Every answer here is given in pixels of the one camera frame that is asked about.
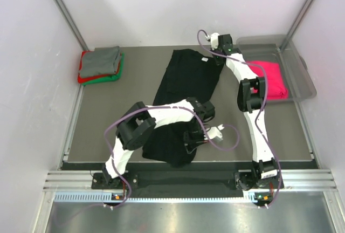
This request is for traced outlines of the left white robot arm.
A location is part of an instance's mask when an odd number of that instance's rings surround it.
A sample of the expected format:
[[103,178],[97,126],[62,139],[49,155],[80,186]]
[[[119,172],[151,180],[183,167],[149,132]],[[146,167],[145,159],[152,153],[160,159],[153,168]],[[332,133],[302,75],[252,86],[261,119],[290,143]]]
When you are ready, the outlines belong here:
[[153,131],[167,125],[187,123],[182,133],[187,152],[211,140],[223,139],[222,126],[206,129],[203,124],[213,119],[215,108],[211,102],[201,104],[196,98],[189,97],[173,104],[146,106],[135,103],[127,113],[111,127],[116,127],[112,152],[105,162],[103,181],[111,188],[122,183],[122,175],[132,153],[143,147]]

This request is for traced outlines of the black t shirt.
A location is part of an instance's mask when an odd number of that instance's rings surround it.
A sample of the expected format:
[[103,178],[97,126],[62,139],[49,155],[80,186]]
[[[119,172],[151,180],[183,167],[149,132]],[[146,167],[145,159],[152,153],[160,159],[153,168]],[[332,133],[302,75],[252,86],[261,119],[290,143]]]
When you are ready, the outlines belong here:
[[[217,65],[212,57],[205,57],[192,49],[173,50],[154,106],[177,103],[188,97],[204,104],[209,101],[219,81],[224,65]],[[178,122],[155,129],[142,147],[145,159],[163,161],[172,167],[182,167],[192,162],[197,150],[188,153],[184,144],[186,122]]]

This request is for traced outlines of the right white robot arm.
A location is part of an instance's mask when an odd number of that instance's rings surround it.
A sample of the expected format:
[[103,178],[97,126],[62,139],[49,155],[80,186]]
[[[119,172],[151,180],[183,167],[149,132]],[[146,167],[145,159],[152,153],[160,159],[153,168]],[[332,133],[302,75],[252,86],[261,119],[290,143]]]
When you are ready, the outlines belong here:
[[238,173],[238,187],[249,190],[265,187],[279,175],[279,168],[268,141],[264,108],[267,100],[268,81],[264,74],[257,75],[252,68],[257,64],[246,62],[240,49],[233,45],[230,34],[213,33],[211,49],[217,64],[225,64],[239,82],[237,105],[244,114],[253,146],[251,173]]

